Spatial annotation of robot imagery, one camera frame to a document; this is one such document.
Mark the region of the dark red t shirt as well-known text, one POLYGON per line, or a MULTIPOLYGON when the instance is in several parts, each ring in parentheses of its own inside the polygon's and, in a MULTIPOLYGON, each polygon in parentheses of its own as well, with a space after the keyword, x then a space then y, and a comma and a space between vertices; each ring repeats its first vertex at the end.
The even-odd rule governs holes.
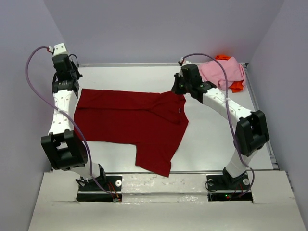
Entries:
POLYGON ((86 141, 131 144, 135 164, 168 177, 187 125, 183 95, 82 89, 74 121, 86 141))

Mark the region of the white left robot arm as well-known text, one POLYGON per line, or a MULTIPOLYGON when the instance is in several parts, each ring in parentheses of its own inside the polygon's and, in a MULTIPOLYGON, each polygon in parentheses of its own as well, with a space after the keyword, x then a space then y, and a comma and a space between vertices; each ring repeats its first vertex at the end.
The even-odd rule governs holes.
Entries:
POLYGON ((90 160, 86 145, 72 122, 78 99, 78 80, 82 75, 67 52, 54 54, 52 61, 56 70, 52 80, 52 105, 56 108, 48 135, 41 138, 41 146, 53 169, 73 171, 90 180, 94 189, 101 190, 107 182, 105 171, 90 160))

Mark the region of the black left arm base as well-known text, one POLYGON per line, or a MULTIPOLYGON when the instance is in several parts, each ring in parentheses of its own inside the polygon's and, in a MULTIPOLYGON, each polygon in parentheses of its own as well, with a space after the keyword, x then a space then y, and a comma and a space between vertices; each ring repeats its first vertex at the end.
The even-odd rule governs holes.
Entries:
POLYGON ((76 200, 78 202, 122 202, 123 176, 117 174, 105 174, 93 179, 80 177, 75 179, 78 184, 76 200))

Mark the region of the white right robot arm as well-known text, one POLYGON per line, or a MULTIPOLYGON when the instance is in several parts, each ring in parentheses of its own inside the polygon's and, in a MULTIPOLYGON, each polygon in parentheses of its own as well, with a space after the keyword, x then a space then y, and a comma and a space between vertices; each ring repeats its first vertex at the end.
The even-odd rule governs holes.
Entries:
POLYGON ((190 94, 228 121, 235 151, 222 174, 213 181, 213 186, 221 186, 223 189, 236 187, 243 181, 254 155, 269 141, 265 114, 261 110, 251 111, 242 107, 229 99, 214 83, 203 81, 196 64, 184 61, 174 77, 173 93, 190 94))

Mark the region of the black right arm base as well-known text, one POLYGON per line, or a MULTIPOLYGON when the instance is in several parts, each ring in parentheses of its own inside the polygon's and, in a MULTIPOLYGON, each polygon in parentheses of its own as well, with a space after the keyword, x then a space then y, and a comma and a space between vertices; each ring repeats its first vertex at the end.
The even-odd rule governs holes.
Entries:
POLYGON ((253 201, 247 173, 235 180, 227 179, 223 174, 207 175, 205 188, 209 202, 253 201))

